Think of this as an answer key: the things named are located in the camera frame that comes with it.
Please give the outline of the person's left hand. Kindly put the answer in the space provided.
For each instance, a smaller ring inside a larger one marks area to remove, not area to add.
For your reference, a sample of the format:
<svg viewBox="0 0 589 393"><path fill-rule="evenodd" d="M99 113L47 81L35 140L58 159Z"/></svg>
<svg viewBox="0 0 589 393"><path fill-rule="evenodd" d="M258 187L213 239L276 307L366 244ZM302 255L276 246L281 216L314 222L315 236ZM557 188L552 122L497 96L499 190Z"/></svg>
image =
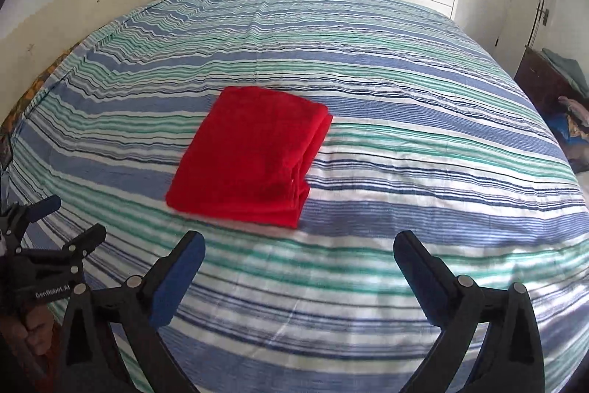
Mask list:
<svg viewBox="0 0 589 393"><path fill-rule="evenodd" d="M1 339L18 366L26 366L31 357L48 352L54 322L55 317L46 304L34 306L24 319L1 313Z"/></svg>

